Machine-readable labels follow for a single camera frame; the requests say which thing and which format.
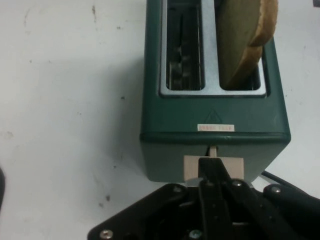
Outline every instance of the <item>white table surface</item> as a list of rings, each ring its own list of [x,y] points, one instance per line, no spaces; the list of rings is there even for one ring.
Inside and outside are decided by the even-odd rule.
[[[86,239],[163,185],[139,148],[145,18],[145,0],[0,1],[1,240]],[[275,43],[292,141],[267,170],[320,198],[320,8],[279,0]]]

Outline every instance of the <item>screw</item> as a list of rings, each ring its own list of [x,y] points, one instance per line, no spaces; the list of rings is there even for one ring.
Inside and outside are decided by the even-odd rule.
[[[182,192],[182,189],[181,189],[180,187],[178,187],[178,186],[174,186],[173,191],[174,191],[175,193],[181,193],[181,192]]]
[[[200,230],[192,230],[189,233],[189,239],[190,240],[199,240],[202,237],[202,231]]]
[[[207,181],[207,182],[206,182],[206,185],[207,185],[208,187],[213,187],[213,186],[214,186],[214,184],[213,184],[212,182],[210,182],[210,181]]]
[[[275,221],[275,218],[274,218],[273,216],[269,216],[269,220],[270,220],[271,222],[274,222],[274,221]]]
[[[111,230],[102,230],[100,232],[100,239],[112,239],[114,236],[114,232]]]
[[[238,181],[238,180],[234,180],[234,181],[232,182],[232,184],[233,184],[234,186],[237,186],[237,187],[242,186],[242,182],[240,182],[240,181]]]
[[[273,187],[271,188],[271,191],[278,194],[278,193],[281,192],[281,189],[280,189],[279,187],[277,187],[277,186],[273,186]]]

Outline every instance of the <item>toast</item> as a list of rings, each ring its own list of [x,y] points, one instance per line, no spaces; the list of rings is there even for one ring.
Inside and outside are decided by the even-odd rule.
[[[274,35],[278,0],[224,0],[217,14],[220,85],[238,89],[256,68]]]

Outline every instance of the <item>beige block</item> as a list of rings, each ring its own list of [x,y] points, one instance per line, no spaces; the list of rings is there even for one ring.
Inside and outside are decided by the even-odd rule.
[[[211,146],[209,149],[209,156],[210,158],[216,158],[217,157],[217,147]]]
[[[184,180],[194,179],[198,177],[198,167],[199,158],[207,158],[207,156],[184,156],[183,166],[184,166]],[[219,157],[225,169],[228,171],[232,179],[244,179],[244,159],[240,157]]]

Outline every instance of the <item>sticker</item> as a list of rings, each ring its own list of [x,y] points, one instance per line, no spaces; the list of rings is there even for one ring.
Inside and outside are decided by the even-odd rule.
[[[234,132],[235,125],[231,124],[198,124],[199,132]]]

